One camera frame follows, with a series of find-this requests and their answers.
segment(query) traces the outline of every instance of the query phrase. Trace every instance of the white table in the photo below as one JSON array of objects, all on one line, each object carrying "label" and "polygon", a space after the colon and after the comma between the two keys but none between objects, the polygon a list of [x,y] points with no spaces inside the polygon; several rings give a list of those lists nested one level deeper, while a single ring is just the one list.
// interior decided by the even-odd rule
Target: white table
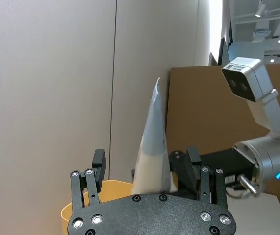
[{"label": "white table", "polygon": [[227,200],[237,224],[236,235],[280,235],[280,204],[276,196],[262,193],[259,198]]}]

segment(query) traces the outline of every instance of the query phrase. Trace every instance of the ceiling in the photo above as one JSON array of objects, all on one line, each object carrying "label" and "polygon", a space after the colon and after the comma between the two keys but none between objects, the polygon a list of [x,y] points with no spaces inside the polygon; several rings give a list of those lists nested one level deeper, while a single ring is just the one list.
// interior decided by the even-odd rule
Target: ceiling
[{"label": "ceiling", "polygon": [[265,54],[280,54],[280,0],[263,0],[266,8],[260,18],[255,16],[260,0],[229,1],[234,42],[265,42]]}]

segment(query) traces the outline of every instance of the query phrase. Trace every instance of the screw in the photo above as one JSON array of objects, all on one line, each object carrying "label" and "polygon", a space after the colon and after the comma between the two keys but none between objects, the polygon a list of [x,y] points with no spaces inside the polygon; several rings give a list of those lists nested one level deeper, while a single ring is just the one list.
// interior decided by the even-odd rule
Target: screw
[{"label": "screw", "polygon": [[132,200],[135,201],[135,202],[139,202],[141,200],[141,197],[139,195],[134,195],[132,197]]},{"label": "screw", "polygon": [[75,219],[72,223],[72,227],[75,229],[78,229],[80,227],[82,227],[83,225],[83,220],[82,219]]},{"label": "screw", "polygon": [[72,176],[77,176],[77,175],[79,175],[79,172],[74,171],[74,172],[71,173],[71,175],[72,175]]},{"label": "screw", "polygon": [[93,173],[93,170],[92,170],[92,169],[87,169],[85,173],[88,174],[88,175],[90,175],[90,174]]},{"label": "screw", "polygon": [[226,224],[226,225],[231,224],[231,220],[226,215],[221,215],[219,217],[219,219],[220,219],[220,222],[222,222],[223,224]]},{"label": "screw", "polygon": [[92,217],[92,224],[99,224],[102,221],[102,216],[100,214],[96,214]]},{"label": "screw", "polygon": [[167,196],[165,194],[161,194],[159,196],[159,200],[161,200],[162,202],[165,202],[167,200]]},{"label": "screw", "polygon": [[211,234],[213,234],[213,235],[219,235],[219,229],[217,228],[217,227],[215,227],[215,226],[212,226],[212,227],[210,227],[209,228],[209,231],[210,231],[210,233]]},{"label": "screw", "polygon": [[85,235],[95,235],[95,230],[94,229],[89,229]]},{"label": "screw", "polygon": [[207,212],[202,212],[202,213],[200,214],[200,217],[201,217],[201,219],[202,219],[203,221],[205,221],[205,222],[209,222],[209,221],[212,220],[212,217],[211,217],[210,214],[207,213]]}]

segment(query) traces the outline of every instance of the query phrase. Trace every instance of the camera lens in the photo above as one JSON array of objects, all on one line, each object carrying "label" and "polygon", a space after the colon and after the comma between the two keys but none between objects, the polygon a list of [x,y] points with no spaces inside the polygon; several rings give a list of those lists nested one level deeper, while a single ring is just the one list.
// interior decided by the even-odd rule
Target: camera lens
[{"label": "camera lens", "polygon": [[233,81],[233,80],[230,80],[230,84],[233,86],[233,87],[236,87],[237,84]]},{"label": "camera lens", "polygon": [[243,83],[241,83],[240,86],[244,91],[248,90],[248,87],[246,85],[244,85]]}]

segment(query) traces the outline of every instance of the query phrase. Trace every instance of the wall seam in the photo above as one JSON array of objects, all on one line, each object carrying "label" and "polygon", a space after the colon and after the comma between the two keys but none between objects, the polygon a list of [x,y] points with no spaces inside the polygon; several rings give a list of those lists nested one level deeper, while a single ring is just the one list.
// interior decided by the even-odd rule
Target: wall seam
[{"label": "wall seam", "polygon": [[115,9],[114,51],[113,51],[113,61],[112,61],[108,179],[110,179],[110,158],[111,158],[111,154],[110,153],[111,153],[112,104],[113,104],[113,95],[114,95],[114,70],[115,70],[115,49],[116,49],[117,2],[118,2],[118,0],[116,0],[116,9]]}]

